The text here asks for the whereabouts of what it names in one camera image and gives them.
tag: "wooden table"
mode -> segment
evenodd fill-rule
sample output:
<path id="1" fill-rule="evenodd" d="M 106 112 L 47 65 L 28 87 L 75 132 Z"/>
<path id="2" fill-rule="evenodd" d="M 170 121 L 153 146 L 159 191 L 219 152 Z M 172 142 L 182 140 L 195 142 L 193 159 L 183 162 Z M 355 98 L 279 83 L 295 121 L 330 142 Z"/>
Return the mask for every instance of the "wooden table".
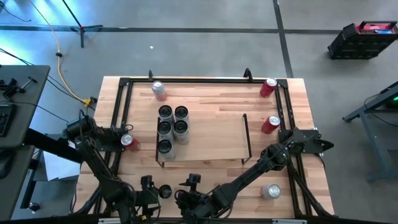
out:
<path id="1" fill-rule="evenodd" d="M 96 107 L 95 120 L 98 126 L 109 127 L 118 89 L 120 77 L 104 77 L 99 100 Z M 300 129 L 314 127 L 304 80 L 299 78 L 288 79 L 289 92 L 292 101 L 295 123 Z M 256 163 L 261 151 L 269 144 L 277 142 L 277 131 L 270 135 L 260 131 L 264 120 L 277 114 L 274 94 L 270 98 L 259 97 L 258 84 L 220 84 L 220 83 L 166 83 L 169 97 L 166 102 L 155 100 L 150 83 L 134 83 L 127 124 L 134 125 L 131 133 L 140 140 L 139 152 L 124 152 L 121 158 L 119 174 L 123 181 L 129 182 L 140 190 L 140 178 L 143 175 L 152 175 L 155 186 L 163 184 L 172 186 L 172 190 L 186 189 L 179 186 L 185 182 L 189 173 L 201 174 L 201 183 L 198 190 L 207 192 L 225 182 L 230 182 L 248 167 Z M 123 93 L 119 118 L 121 123 L 124 99 Z M 248 116 L 249 133 L 253 158 L 244 166 L 240 160 L 228 161 L 190 161 L 169 162 L 162 169 L 155 161 L 155 141 L 157 110 L 161 105 L 170 105 L 175 108 L 184 105 L 188 108 L 190 118 L 201 117 L 206 119 L 237 118 L 243 113 Z M 328 183 L 325 171 L 319 158 L 314 155 L 303 155 L 303 164 L 308 188 L 326 211 L 333 213 Z M 277 200 L 264 200 L 260 197 L 260 187 L 264 184 L 278 184 L 282 195 Z M 78 210 L 90 197 L 97 187 L 98 181 L 86 164 L 81 167 L 77 184 L 77 201 L 75 210 Z M 234 203 L 231 218 L 293 218 L 292 199 L 290 196 L 287 170 L 271 171 L 263 174 L 252 184 L 242 190 Z M 297 191 L 301 211 L 305 213 L 301 190 Z M 161 217 L 180 217 L 180 210 L 173 197 L 163 199 Z"/>

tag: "gray floor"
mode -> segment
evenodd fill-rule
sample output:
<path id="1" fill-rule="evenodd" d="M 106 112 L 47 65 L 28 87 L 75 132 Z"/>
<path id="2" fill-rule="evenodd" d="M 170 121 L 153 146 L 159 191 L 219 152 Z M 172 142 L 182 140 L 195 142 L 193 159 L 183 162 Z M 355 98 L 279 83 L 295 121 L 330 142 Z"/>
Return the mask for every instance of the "gray floor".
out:
<path id="1" fill-rule="evenodd" d="M 62 3 L 35 2 L 52 24 L 75 25 Z M 277 28 L 272 0 L 67 2 L 84 25 Z M 398 2 L 387 0 L 280 0 L 279 4 L 286 29 L 341 29 L 363 20 L 396 20 L 398 14 Z M 45 24 L 28 1 L 8 0 L 6 7 L 32 22 L 18 21 L 1 11 L 0 25 Z M 64 75 L 73 90 L 85 97 L 98 96 L 104 75 L 146 75 L 149 69 L 154 75 L 240 77 L 249 67 L 256 77 L 286 77 L 278 34 L 90 32 L 85 35 L 84 49 L 80 48 L 76 33 L 57 35 L 64 54 Z M 398 44 L 393 43 L 369 61 L 337 61 L 326 54 L 326 47 L 334 38 L 335 35 L 286 35 L 293 74 L 305 79 L 314 122 L 323 137 L 335 143 L 335 148 L 325 153 L 335 213 L 345 218 L 396 223 L 398 181 L 365 181 L 364 176 L 377 171 L 378 164 L 360 121 L 346 124 L 341 117 L 397 81 Z M 58 79 L 56 45 L 50 32 L 2 30 L 0 47 L 34 64 L 50 65 L 51 76 Z M 4 54 L 0 55 L 0 63 L 21 64 Z M 67 120 L 75 119 L 81 107 L 50 85 L 46 85 L 39 105 Z M 397 128 L 378 120 L 373 123 L 380 129 L 380 136 L 397 132 Z M 37 110 L 31 126 L 43 133 L 57 133 L 63 125 Z M 386 147 L 396 148 L 396 142 L 386 140 Z M 34 198 L 43 209 L 34 215 L 16 209 L 13 218 L 67 214 L 73 188 L 72 181 L 40 184 Z"/>

